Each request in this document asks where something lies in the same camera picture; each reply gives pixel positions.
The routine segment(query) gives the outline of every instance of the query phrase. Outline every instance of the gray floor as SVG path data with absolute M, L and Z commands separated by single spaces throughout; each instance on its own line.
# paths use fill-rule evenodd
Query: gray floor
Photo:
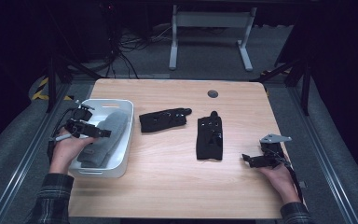
M 256 78 L 263 70 L 273 69 L 273 64 L 281 51 L 282 45 L 290 33 L 291 27 L 254 28 L 251 32 L 247 49 L 254 66 L 253 72 L 245 72 L 241 63 L 240 53 L 235 41 L 241 39 L 242 30 L 228 29 L 220 35 L 213 35 L 208 30 L 187 30 L 179 35 L 177 69 L 168 69 L 171 42 L 163 39 L 142 50 L 134 50 L 125 55 L 132 62 L 139 78 L 170 78 L 170 79 L 213 79 L 246 81 Z M 129 78 L 128 68 L 122 60 L 113 63 L 116 78 Z M 294 140 L 286 144 L 297 177 L 307 187 L 303 189 L 305 201 L 311 215 L 317 223 L 351 223 L 345 215 L 345 208 L 339 198 L 331 190 L 332 176 L 329 175 L 319 160 L 318 148 L 315 147 L 315 136 L 311 136 L 307 122 L 316 132 L 320 146 L 334 167 L 338 183 L 348 198 L 350 207 L 348 214 L 355 214 L 352 223 L 358 223 L 358 167 L 351 153 L 343 143 L 337 129 L 326 110 L 315 86 L 310 90 L 310 116 L 304 117 L 297 106 L 297 94 L 301 85 L 288 89 L 282 84 L 284 76 L 278 76 L 265 83 L 269 93 L 269 101 L 280 127 L 282 135 L 291 136 Z M 40 78 L 30 89 L 30 96 L 40 82 Z M 93 81 L 78 75 L 69 91 L 65 94 L 74 95 L 75 100 L 87 99 Z M 7 208 L 0 216 L 2 223 L 21 223 L 34 204 L 44 174 L 48 171 L 46 148 L 48 136 L 52 132 L 60 114 L 74 101 L 63 101 L 57 107 L 56 116 L 52 117 L 42 132 L 41 144 L 35 143 L 34 136 L 40 133 L 38 127 L 46 119 L 47 102 L 35 100 L 2 132 L 0 136 L 0 199 L 8 184 L 17 186 L 7 195 Z M 29 167 L 22 169 L 26 173 L 18 185 L 10 182 L 16 177 L 16 169 L 25 154 L 34 150 L 34 158 Z M 118 219 L 76 217 L 72 223 L 118 223 Z M 258 223 L 274 223 L 273 220 L 257 220 Z

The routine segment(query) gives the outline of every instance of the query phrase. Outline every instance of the wooden table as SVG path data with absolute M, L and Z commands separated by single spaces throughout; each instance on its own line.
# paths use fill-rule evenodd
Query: wooden table
M 215 90 L 217 98 L 207 92 Z M 279 194 L 241 154 L 259 156 L 259 139 L 280 134 L 259 83 L 100 79 L 91 99 L 126 99 L 135 124 L 121 178 L 77 177 L 72 217 L 279 218 Z M 139 115 L 191 108 L 187 124 L 141 133 Z M 217 111 L 223 121 L 223 160 L 197 161 L 197 119 Z

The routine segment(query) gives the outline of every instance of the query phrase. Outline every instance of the person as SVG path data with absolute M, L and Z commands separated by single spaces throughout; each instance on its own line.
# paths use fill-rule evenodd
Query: person
M 64 134 L 68 132 L 62 129 L 60 135 Z M 68 205 L 74 183 L 74 178 L 68 175 L 69 165 L 83 147 L 95 141 L 96 138 L 71 136 L 56 144 L 48 174 L 25 223 L 69 223 Z M 283 163 L 274 169 L 258 169 L 281 195 L 281 214 L 285 223 L 314 223 L 306 206 L 298 198 L 292 177 Z

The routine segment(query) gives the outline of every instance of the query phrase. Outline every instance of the gray cloth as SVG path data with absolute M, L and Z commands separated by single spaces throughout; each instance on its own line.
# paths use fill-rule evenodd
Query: gray cloth
M 77 160 L 81 162 L 81 167 L 101 167 L 106 155 L 115 148 L 116 142 L 126 129 L 127 121 L 127 114 L 120 109 L 115 110 L 104 121 L 101 121 L 97 127 L 111 131 L 110 137 L 102 137 L 80 152 Z

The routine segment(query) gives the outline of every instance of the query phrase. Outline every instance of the white metal frame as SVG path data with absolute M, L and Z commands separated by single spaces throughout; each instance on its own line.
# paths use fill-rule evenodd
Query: white metal frame
M 246 43 L 251 33 L 255 19 L 256 7 L 250 12 L 187 12 L 177 11 L 177 6 L 173 6 L 172 12 L 172 46 L 170 69 L 176 69 L 176 59 L 178 52 L 177 28 L 185 27 L 227 27 L 245 28 L 242 40 L 238 40 L 238 48 L 246 71 L 252 71 L 253 67 L 246 50 Z

